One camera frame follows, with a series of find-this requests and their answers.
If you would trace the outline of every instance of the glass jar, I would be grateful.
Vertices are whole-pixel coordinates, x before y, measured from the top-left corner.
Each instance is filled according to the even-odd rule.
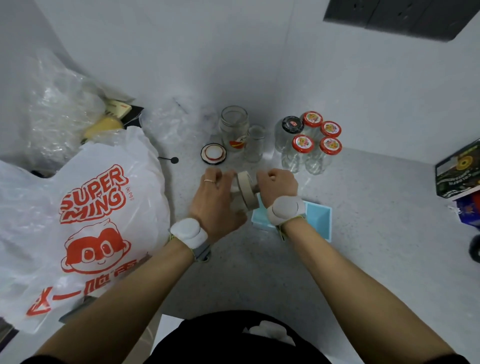
[[[228,106],[222,110],[219,122],[222,143],[231,152],[239,152],[245,146],[249,127],[248,113],[240,106]]]
[[[309,136],[303,134],[294,136],[290,148],[285,148],[282,152],[282,167],[297,173],[312,150],[313,140]]]
[[[342,143],[336,138],[323,138],[318,147],[307,158],[305,169],[308,173],[317,175],[323,173],[330,163],[333,156],[342,151]]]
[[[316,111],[304,112],[300,118],[305,125],[303,134],[311,137],[314,141],[320,140],[320,124],[324,121],[322,115]]]
[[[275,149],[280,153],[292,144],[295,134],[303,130],[303,122],[296,116],[287,116],[275,125]]]
[[[252,125],[248,128],[247,139],[243,156],[250,163],[259,162],[264,155],[265,128],[260,125]]]
[[[335,121],[324,121],[320,124],[320,133],[320,138],[338,138],[342,134],[342,128]]]

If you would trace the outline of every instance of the blue tray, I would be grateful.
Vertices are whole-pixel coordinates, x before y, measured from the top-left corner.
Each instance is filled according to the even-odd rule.
[[[252,213],[252,224],[265,231],[276,231],[275,226],[270,224],[267,218],[267,210],[262,204],[260,194],[257,194],[260,207]],[[317,233],[321,235],[329,243],[332,242],[332,208],[313,202],[303,201],[307,211],[307,221],[312,225]]]

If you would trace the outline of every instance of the transparent plastic wrap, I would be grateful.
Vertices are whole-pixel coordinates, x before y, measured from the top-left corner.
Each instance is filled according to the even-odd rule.
[[[131,126],[99,134],[52,178],[0,161],[0,316],[33,333],[167,241],[157,157]]]
[[[52,174],[78,153],[83,131],[105,104],[93,80],[66,68],[50,50],[39,50],[32,68],[27,157],[33,169]]]
[[[218,113],[213,106],[192,97],[176,96],[153,111],[144,110],[142,128],[155,147],[185,141],[208,141],[218,133]]]

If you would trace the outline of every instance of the hand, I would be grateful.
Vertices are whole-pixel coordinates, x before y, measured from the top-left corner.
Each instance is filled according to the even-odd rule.
[[[236,172],[233,170],[222,174],[218,168],[207,168],[190,206],[190,216],[200,222],[211,244],[247,221],[247,215],[244,213],[230,210],[230,188],[235,175]]]
[[[296,196],[299,184],[293,173],[289,170],[273,168],[265,172],[257,172],[257,182],[260,189],[260,197],[266,208],[273,205],[273,202],[280,196]]]

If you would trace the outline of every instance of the wrist device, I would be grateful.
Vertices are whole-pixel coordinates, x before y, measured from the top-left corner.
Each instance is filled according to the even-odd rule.
[[[280,237],[285,241],[285,235],[280,225],[298,216],[305,217],[305,203],[298,196],[280,196],[267,209],[267,217],[272,225],[275,225]]]
[[[185,218],[172,225],[170,234],[189,247],[196,262],[207,262],[212,254],[208,235],[194,218]]]

